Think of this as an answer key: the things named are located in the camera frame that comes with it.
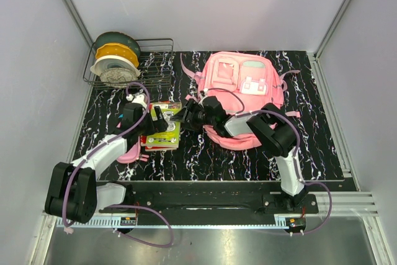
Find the pink school backpack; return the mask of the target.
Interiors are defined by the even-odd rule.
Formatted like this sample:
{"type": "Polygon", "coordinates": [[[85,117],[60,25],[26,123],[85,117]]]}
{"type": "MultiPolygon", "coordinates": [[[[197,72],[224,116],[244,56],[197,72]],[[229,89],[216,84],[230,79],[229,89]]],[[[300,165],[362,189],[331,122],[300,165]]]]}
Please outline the pink school backpack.
{"type": "MultiPolygon", "coordinates": [[[[200,91],[208,89],[208,96],[215,96],[228,114],[237,115],[262,109],[271,103],[279,110],[284,104],[287,90],[285,74],[278,74],[270,60],[258,56],[235,52],[217,52],[210,55],[202,71],[193,72],[186,66],[183,72],[197,83],[197,96],[187,96],[187,101],[200,101],[200,91]]],[[[299,112],[285,115],[300,117],[299,112]]],[[[217,137],[214,129],[206,125],[202,128],[208,137],[228,150],[242,151],[260,147],[259,140],[251,133],[244,134],[243,144],[217,137]]]]}

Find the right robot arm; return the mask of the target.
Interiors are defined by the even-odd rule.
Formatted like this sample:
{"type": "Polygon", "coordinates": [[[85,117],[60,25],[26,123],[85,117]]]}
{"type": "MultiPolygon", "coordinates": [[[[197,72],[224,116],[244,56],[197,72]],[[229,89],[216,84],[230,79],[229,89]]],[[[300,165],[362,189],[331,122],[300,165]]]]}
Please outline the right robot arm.
{"type": "Polygon", "coordinates": [[[214,129],[217,137],[243,144],[244,134],[253,134],[271,154],[279,169],[282,190],[282,206],[295,213],[304,205],[307,195],[298,160],[300,134],[291,120],[273,104],[262,109],[231,115],[224,110],[215,96],[204,97],[201,102],[189,99],[186,105],[170,118],[187,130],[198,131],[206,125],[214,129]]]}

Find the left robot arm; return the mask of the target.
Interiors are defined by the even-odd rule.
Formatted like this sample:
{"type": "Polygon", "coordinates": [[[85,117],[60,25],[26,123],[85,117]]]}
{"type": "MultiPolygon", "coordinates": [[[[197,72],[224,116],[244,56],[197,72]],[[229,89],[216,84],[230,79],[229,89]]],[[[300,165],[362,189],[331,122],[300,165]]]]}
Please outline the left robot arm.
{"type": "Polygon", "coordinates": [[[118,182],[97,185],[97,178],[114,162],[147,160],[141,153],[141,138],[168,128],[161,108],[145,102],[130,102],[123,110],[113,133],[84,156],[59,162],[53,168],[45,202],[45,212],[62,219],[65,227],[87,223],[99,210],[114,206],[126,213],[134,198],[118,182]]]}

